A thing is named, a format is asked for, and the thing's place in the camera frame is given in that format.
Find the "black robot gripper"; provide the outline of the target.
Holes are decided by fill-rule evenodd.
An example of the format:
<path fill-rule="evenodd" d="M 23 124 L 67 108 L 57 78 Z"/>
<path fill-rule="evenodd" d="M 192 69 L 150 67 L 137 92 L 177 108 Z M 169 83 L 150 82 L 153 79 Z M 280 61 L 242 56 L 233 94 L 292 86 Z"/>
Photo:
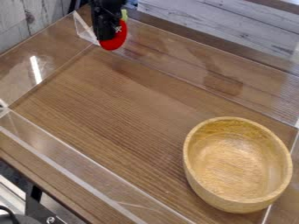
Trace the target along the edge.
<path fill-rule="evenodd" d="M 89 0 L 90 16 L 94 19 L 94 34 L 98 41 L 110 40 L 120 28 L 122 6 L 126 0 Z"/>

